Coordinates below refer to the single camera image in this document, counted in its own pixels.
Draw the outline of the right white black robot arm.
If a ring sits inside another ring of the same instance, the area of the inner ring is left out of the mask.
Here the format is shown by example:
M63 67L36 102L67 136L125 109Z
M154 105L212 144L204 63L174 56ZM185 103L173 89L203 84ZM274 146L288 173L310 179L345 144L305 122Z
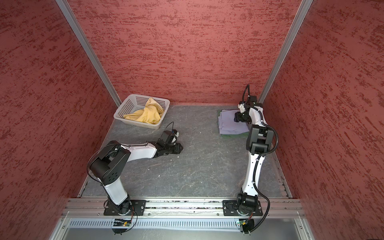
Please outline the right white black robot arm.
M261 168L266 155L272 150L274 131L268 126L262 104L254 96L248 96L239 104L240 112L235 114L235 120L246 122L249 127L246 150L248 151L248 168L241 192L237 196L237 211L247 216L260 213L259 179Z

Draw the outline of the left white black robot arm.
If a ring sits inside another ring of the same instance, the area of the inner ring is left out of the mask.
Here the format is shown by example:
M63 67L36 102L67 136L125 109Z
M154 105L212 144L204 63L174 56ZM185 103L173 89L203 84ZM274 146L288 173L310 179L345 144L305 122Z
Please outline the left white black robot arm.
M131 198L121 181L126 164L136 160L180 154L183 146L177 142L178 137L177 130L166 130L156 142L123 145L111 141L91 157L87 172L92 173L95 181L103 186L108 195L107 204L110 210L120 216L134 212Z

